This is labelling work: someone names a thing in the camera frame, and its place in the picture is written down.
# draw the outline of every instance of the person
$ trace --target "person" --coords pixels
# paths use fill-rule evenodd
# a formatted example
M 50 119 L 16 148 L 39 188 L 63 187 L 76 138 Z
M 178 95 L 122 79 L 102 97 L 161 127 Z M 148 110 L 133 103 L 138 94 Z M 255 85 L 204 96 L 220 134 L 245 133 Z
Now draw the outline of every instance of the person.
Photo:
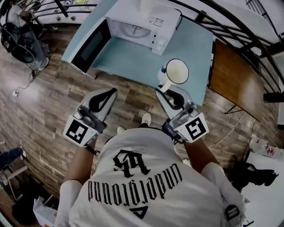
M 14 5 L 11 0 L 2 0 L 2 6 L 0 9 L 2 25 L 5 23 L 12 23 L 14 26 L 20 29 L 22 36 L 26 40 L 32 40 L 32 50 L 35 57 L 35 65 L 37 69 L 43 70 L 49 62 L 46 56 L 49 53 L 49 47 L 47 44 L 38 40 L 31 30 L 30 26 L 27 24 L 31 18 L 34 17 L 33 13 L 21 9 L 18 5 Z M 12 34 L 13 37 L 18 40 L 19 34 Z
M 6 165 L 12 163 L 16 158 L 27 157 L 27 153 L 24 151 L 22 147 L 14 148 L 10 151 L 6 151 L 4 153 L 0 153 L 0 170 L 3 169 Z
M 60 187 L 55 227 L 228 226 L 228 205 L 237 207 L 243 221 L 244 198 L 204 143 L 185 143 L 190 167 L 171 138 L 150 124 L 146 113 L 139 128 L 119 127 L 91 178 L 93 154 L 76 152 Z

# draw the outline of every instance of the black backpack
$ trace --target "black backpack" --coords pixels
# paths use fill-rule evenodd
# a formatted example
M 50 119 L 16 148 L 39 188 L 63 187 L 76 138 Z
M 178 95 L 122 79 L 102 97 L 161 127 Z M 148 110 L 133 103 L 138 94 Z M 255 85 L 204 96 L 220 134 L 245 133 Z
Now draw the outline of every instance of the black backpack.
M 11 53 L 16 59 L 24 63 L 31 63 L 34 61 L 34 52 L 32 50 L 33 40 L 23 37 L 25 32 L 30 31 L 26 26 L 16 27 L 14 24 L 8 22 L 8 14 L 10 9 L 6 12 L 6 23 L 1 26 L 1 43 L 8 53 Z

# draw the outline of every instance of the microwave door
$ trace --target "microwave door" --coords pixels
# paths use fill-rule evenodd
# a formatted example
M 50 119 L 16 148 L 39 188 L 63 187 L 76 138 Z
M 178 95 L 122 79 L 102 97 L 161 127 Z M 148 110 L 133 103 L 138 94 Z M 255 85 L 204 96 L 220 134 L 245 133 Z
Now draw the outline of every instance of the microwave door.
M 110 30 L 107 20 L 105 19 L 86 39 L 84 44 L 75 54 L 71 63 L 86 74 L 96 57 L 110 39 Z

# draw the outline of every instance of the metal railing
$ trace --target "metal railing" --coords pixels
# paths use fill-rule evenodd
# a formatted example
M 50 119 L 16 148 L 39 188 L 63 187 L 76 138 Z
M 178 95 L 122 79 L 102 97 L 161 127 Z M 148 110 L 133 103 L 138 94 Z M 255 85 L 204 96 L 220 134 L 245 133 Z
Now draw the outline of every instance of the metal railing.
M 27 8 L 29 6 L 31 10 L 34 9 L 35 15 L 38 13 L 48 11 L 48 10 L 55 10 L 52 13 L 46 13 L 46 14 L 40 14 L 39 17 L 42 16 L 48 16 L 48 15 L 54 15 L 54 14 L 64 14 L 65 17 L 68 17 L 69 13 L 90 13 L 90 11 L 80 10 L 80 11 L 69 11 L 69 8 L 72 7 L 78 7 L 78 6 L 87 6 L 87 7 L 95 7 L 96 4 L 74 4 L 74 5 L 62 5 L 61 2 L 65 0 L 54 0 L 50 3 L 43 3 L 43 4 L 36 4 L 42 0 L 34 0 L 27 4 L 27 0 L 22 0 L 21 4 L 23 8 Z M 281 92 L 280 86 L 278 84 L 278 80 L 280 79 L 281 82 L 284 84 L 284 77 L 279 70 L 276 62 L 274 61 L 274 58 L 270 55 L 267 48 L 272 46 L 272 43 L 256 36 L 245 24 L 243 24 L 236 16 L 234 16 L 232 13 L 230 13 L 228 10 L 223 8 L 222 6 L 218 5 L 213 0 L 199 0 L 200 2 L 210 6 L 212 9 L 216 10 L 223 16 L 225 16 L 227 19 L 229 19 L 231 22 L 233 22 L 236 27 L 230 27 L 225 26 L 215 20 L 214 18 L 210 17 L 206 14 L 204 11 L 200 11 L 198 9 L 195 9 L 192 6 L 189 6 L 183 2 L 180 2 L 178 0 L 168 0 L 170 2 L 173 2 L 175 4 L 178 4 L 180 6 L 185 7 L 186 9 L 189 9 L 193 12 L 196 12 L 198 14 L 197 18 L 192 19 L 187 16 L 182 15 L 183 18 L 190 20 L 203 28 L 207 29 L 208 31 L 212 32 L 218 39 L 223 41 L 225 44 L 227 44 L 232 50 L 234 50 L 240 57 L 242 57 L 253 69 L 256 71 L 257 74 L 260 75 L 260 77 L 264 81 L 264 89 L 267 93 L 269 92 Z M 56 7 L 51 8 L 45 8 L 40 9 L 41 6 L 48 5 L 56 3 Z M 227 39 L 234 39 L 238 41 L 242 47 L 237 48 L 233 46 Z M 272 72 L 269 71 L 268 67 L 261 61 L 260 57 L 257 56 L 251 49 L 253 47 L 257 47 L 261 50 L 262 57 L 267 58 L 268 62 L 271 64 L 272 68 L 277 74 L 277 80 L 272 75 Z M 260 69 L 260 66 L 265 70 L 266 74 L 268 75 L 268 78 L 264 75 L 262 70 Z
M 275 34 L 279 38 L 279 41 L 281 42 L 281 38 L 279 37 L 279 34 L 278 34 L 275 26 L 274 26 L 272 20 L 270 19 L 270 16 L 266 12 L 265 8 L 261 4 L 261 2 L 259 0 L 245 0 L 245 2 L 246 2 L 246 5 L 248 6 L 248 8 L 250 10 L 253 10 L 254 12 L 258 13 L 259 15 L 262 15 L 267 20 L 267 22 L 273 28 Z

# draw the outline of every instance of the floor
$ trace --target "floor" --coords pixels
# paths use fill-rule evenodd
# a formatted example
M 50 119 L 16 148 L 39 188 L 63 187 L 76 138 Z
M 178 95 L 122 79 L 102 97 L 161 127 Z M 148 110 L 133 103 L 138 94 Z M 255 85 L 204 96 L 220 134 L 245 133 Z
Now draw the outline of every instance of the floor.
M 57 197 L 77 149 L 63 138 L 62 133 L 68 115 L 73 114 L 88 92 L 101 87 L 118 89 L 118 98 L 106 121 L 108 128 L 98 138 L 98 150 L 108 138 L 116 135 L 118 126 L 137 127 L 145 112 L 151 113 L 154 127 L 161 126 L 166 120 L 152 89 L 104 72 L 91 71 L 90 74 L 98 76 L 92 80 L 60 61 L 77 29 L 65 26 L 46 34 L 51 49 L 50 63 L 27 89 L 19 90 L 17 98 L 5 100 L 9 92 L 27 86 L 30 69 L 0 47 L 0 97 L 3 97 L 0 100 L 0 141 L 6 141 L 0 150 L 22 145 L 28 154 L 25 164 L 30 173 Z M 284 134 L 277 130 L 277 104 L 264 104 L 262 122 L 255 121 L 243 111 L 224 115 L 232 106 L 228 100 L 207 90 L 203 106 L 198 107 L 210 130 L 204 138 L 207 146 L 223 138 L 241 118 L 235 129 L 212 150 L 222 167 L 232 168 L 233 156 L 239 159 L 244 156 L 252 133 L 270 141 L 273 146 L 283 146 Z M 186 157 L 183 150 L 178 152 L 182 158 Z M 16 161 L 12 167 L 18 165 L 23 164 Z

